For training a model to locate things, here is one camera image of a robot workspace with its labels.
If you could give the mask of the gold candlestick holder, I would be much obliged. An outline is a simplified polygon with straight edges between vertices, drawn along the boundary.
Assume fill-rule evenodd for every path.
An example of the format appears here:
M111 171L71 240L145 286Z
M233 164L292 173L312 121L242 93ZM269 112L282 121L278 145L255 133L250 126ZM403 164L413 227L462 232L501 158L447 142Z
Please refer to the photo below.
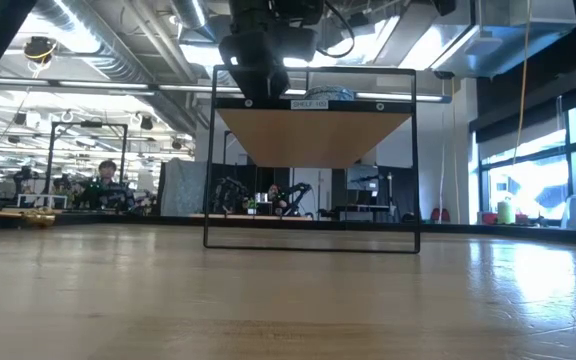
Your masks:
M21 219L30 225L50 227L56 220L56 215L49 208L31 209L25 212L0 211L0 218Z

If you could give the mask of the yellow-green bottle on desk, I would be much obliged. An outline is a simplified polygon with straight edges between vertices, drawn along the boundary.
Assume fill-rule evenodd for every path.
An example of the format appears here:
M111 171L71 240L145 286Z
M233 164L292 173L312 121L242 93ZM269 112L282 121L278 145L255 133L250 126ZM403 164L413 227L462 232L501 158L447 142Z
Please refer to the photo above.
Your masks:
M506 198L497 203L497 223L500 225L510 225L516 221L516 210L513 201Z

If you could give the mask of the grey ventilation duct box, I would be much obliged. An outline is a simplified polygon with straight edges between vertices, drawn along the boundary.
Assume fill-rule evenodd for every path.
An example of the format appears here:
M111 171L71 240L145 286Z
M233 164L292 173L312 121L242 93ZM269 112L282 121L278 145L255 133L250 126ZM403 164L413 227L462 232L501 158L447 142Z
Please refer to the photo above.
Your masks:
M572 0L457 0L464 24L429 66L460 77L491 78L507 72L576 28Z

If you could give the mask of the grey fabric partition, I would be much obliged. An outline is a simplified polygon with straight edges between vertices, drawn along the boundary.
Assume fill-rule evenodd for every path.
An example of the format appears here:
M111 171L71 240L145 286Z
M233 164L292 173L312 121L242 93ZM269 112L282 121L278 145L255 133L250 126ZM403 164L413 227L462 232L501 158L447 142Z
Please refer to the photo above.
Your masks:
M206 164L174 158L163 164L160 214L189 217L203 212Z

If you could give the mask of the dark flat screen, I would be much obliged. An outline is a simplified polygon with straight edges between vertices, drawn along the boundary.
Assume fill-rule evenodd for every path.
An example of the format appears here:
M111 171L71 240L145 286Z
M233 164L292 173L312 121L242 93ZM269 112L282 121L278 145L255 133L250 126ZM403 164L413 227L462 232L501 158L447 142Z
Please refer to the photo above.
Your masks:
M347 170L347 189L377 191L383 176L373 165L355 165Z

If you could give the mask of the blue-grey patterned round disc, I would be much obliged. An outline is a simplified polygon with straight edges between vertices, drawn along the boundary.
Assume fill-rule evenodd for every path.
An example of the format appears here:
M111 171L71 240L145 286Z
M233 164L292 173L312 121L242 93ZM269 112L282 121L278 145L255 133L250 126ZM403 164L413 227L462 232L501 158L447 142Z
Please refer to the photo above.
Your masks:
M356 93L346 87L337 85L322 85L308 89L304 100L333 100L333 101L354 101Z

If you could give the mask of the person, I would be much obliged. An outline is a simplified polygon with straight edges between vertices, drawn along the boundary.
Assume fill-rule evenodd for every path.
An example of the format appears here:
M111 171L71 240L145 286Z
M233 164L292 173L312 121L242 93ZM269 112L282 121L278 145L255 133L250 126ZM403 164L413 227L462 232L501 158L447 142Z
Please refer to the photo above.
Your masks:
M98 166L99 177L87 185L81 195L81 204L89 209L115 209L118 212L131 210L135 205L132 190L114 181L117 165L112 160L104 160Z

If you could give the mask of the black aluminium table frame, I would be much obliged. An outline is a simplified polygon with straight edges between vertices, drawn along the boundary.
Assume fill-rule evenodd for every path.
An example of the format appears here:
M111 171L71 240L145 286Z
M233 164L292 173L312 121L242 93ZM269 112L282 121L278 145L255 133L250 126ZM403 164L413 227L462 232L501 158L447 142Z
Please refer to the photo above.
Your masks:
M57 214L56 226L121 224L121 225L164 225L203 227L202 217L137 217L102 214ZM211 219L209 226L226 228L254 228L281 230L321 230L321 231L374 231L399 233L431 234L468 234L491 235L515 239L527 239L541 242L576 245L576 230L554 228L532 228L516 226L489 225L434 225L434 224L392 224L359 222L316 222L301 220L249 220L249 219Z

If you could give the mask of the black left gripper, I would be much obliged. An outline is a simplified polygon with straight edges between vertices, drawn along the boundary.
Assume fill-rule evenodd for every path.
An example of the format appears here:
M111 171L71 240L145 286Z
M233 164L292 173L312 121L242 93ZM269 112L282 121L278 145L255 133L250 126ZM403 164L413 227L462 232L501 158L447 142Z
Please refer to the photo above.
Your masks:
M245 97L278 99L290 88L284 59L311 61L318 34L308 28L272 28L317 24L324 0L228 0L228 5L231 32L239 34L219 45L226 68Z

